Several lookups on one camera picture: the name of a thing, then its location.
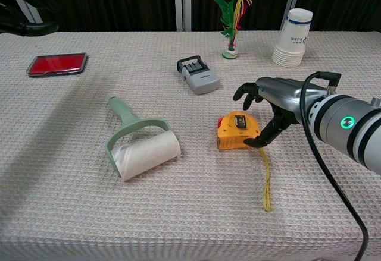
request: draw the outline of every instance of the green handle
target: green handle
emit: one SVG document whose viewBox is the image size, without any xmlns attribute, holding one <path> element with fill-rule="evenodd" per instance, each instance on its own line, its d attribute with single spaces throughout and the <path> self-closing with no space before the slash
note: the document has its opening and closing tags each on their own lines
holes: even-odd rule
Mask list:
<svg viewBox="0 0 381 261">
<path fill-rule="evenodd" d="M 124 102 L 124 100 L 117 98 L 116 96 L 113 96 L 108 100 L 108 104 L 121 120 L 122 126 L 129 125 L 140 120 L 132 114 L 131 109 Z"/>
</svg>

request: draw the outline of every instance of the robotic hand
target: robotic hand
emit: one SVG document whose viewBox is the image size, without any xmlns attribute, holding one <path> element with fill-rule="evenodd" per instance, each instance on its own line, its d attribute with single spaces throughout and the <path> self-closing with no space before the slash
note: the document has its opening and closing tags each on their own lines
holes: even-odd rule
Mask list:
<svg viewBox="0 0 381 261">
<path fill-rule="evenodd" d="M 321 141 L 381 175 L 381 99 L 373 98 L 368 103 L 335 94 L 340 76 L 336 74 L 336 85 L 326 89 L 308 84 L 305 109 L 311 131 Z M 254 139 L 245 139 L 245 144 L 255 148 L 264 147 L 291 124 L 302 123 L 302 85 L 302 81 L 262 77 L 255 83 L 245 83 L 237 89 L 233 100 L 239 100 L 247 94 L 244 110 L 251 106 L 253 100 L 258 103 L 264 99 L 271 104 L 274 112 L 273 119 L 261 134 Z"/>
<path fill-rule="evenodd" d="M 59 10 L 56 0 L 25 0 L 36 8 L 45 8 L 50 12 Z M 0 33 L 6 32 L 20 36 L 43 36 L 58 30 L 55 22 L 30 23 L 17 9 L 0 0 Z"/>
</svg>

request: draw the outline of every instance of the table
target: table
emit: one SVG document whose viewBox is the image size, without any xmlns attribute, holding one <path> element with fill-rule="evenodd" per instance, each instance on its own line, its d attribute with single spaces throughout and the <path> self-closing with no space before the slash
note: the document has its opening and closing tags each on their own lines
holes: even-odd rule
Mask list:
<svg viewBox="0 0 381 261">
<path fill-rule="evenodd" d="M 217 150 L 216 128 L 220 117 L 241 109 L 235 90 L 262 76 L 304 80 L 317 70 L 339 71 L 338 92 L 370 101 L 380 95 L 381 34 L 311 32 L 296 68 L 271 61 L 278 35 L 240 32 L 239 57 L 228 61 L 219 32 L 1 34 L 0 259 L 352 260 L 360 229 L 301 125 L 266 147 L 270 213 L 263 210 L 259 151 Z M 26 74 L 36 55 L 73 52 L 89 55 L 82 74 Z M 215 92 L 197 96 L 179 76 L 177 60 L 196 54 L 220 77 Z M 104 150 L 120 126 L 107 105 L 111 96 L 140 118 L 169 121 L 181 157 L 122 182 Z M 248 113 L 262 128 L 272 118 L 265 102 Z M 363 260 L 380 260 L 381 177 L 317 145 L 367 225 Z"/>
</svg>

